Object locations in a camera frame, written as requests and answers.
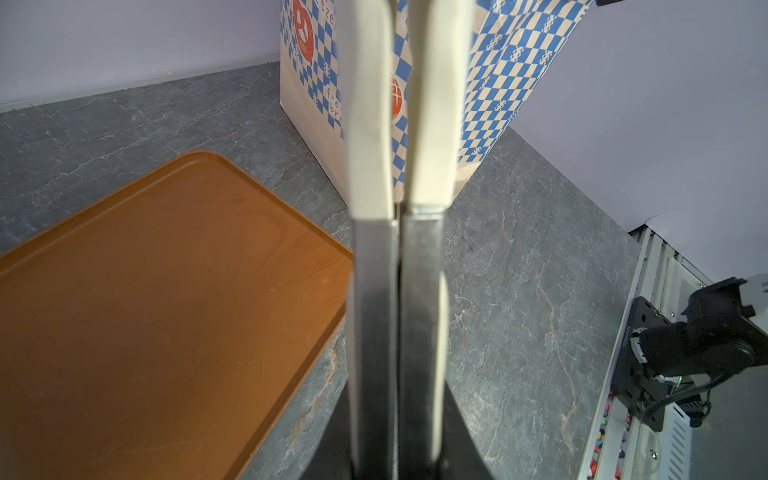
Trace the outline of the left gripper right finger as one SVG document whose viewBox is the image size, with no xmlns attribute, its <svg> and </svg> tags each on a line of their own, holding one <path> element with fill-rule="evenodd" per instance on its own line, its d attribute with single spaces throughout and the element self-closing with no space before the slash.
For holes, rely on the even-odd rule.
<svg viewBox="0 0 768 480">
<path fill-rule="evenodd" d="M 445 384 L 443 400 L 440 478 L 449 480 L 493 479 L 490 470 L 478 452 L 448 384 Z"/>
</svg>

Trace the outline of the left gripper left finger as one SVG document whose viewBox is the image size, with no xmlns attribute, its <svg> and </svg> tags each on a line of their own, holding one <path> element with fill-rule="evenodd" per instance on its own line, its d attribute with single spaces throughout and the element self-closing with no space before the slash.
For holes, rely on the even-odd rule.
<svg viewBox="0 0 768 480">
<path fill-rule="evenodd" d="M 351 480 L 351 413 L 349 388 L 345 384 L 317 449 L 301 480 Z"/>
</svg>

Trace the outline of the metal tongs with white tips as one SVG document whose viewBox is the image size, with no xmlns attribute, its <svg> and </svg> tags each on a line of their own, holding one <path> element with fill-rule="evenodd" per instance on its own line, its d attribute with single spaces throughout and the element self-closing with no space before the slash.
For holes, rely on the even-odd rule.
<svg viewBox="0 0 768 480">
<path fill-rule="evenodd" d="M 474 5 L 412 1 L 406 179 L 393 197 L 397 5 L 336 9 L 353 223 L 348 395 L 357 479 L 434 478 L 443 451 L 449 298 L 444 220 L 461 137 Z"/>
</svg>

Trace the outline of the blue checkered paper bag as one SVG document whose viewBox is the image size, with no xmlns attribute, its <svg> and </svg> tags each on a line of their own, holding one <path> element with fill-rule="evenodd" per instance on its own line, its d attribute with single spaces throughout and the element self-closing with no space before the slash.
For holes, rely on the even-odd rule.
<svg viewBox="0 0 768 480">
<path fill-rule="evenodd" d="M 396 4 L 391 172 L 393 198 L 406 180 L 412 55 L 408 4 Z M 454 190 L 480 167 L 587 12 L 587 1 L 478 1 L 474 7 L 461 143 Z M 340 194 L 348 193 L 338 86 L 335 5 L 283 0 L 280 104 Z"/>
</svg>

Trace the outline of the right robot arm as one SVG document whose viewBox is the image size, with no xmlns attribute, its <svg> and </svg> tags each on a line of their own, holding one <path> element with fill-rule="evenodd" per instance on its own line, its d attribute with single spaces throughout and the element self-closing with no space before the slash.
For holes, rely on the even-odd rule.
<svg viewBox="0 0 768 480">
<path fill-rule="evenodd" d="M 731 277 L 689 296 L 683 322 L 647 299 L 633 300 L 613 393 L 652 430 L 665 408 L 767 363 L 767 276 Z"/>
</svg>

